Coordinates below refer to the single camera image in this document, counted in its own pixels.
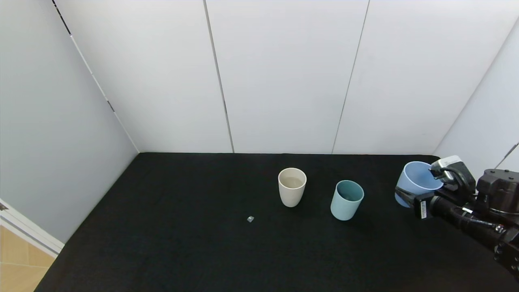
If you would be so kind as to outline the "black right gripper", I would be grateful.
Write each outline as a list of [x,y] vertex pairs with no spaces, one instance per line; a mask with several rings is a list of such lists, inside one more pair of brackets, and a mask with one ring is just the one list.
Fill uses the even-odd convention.
[[414,194],[396,186],[395,199],[406,208],[414,208],[417,219],[439,218],[459,228],[467,220],[467,212],[462,209],[464,201],[452,192],[430,192]]

